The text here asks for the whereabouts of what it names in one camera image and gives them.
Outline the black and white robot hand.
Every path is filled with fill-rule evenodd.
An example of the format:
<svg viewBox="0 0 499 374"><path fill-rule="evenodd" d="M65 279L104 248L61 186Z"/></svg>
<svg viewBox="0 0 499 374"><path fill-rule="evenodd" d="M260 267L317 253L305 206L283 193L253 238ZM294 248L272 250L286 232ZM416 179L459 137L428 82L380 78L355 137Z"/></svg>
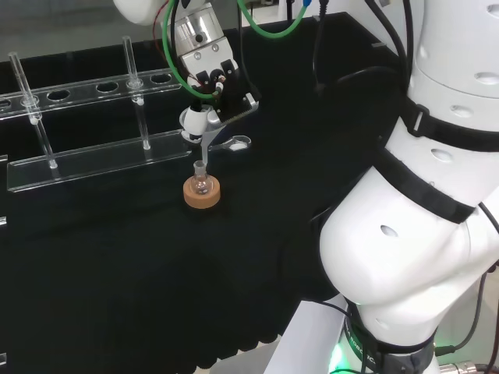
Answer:
<svg viewBox="0 0 499 374"><path fill-rule="evenodd" d="M252 111L259 98L234 59L230 43L221 37L179 57L189 75L186 82L207 99L194 97L179 117L182 137L198 144L206 132L219 129Z"/></svg>

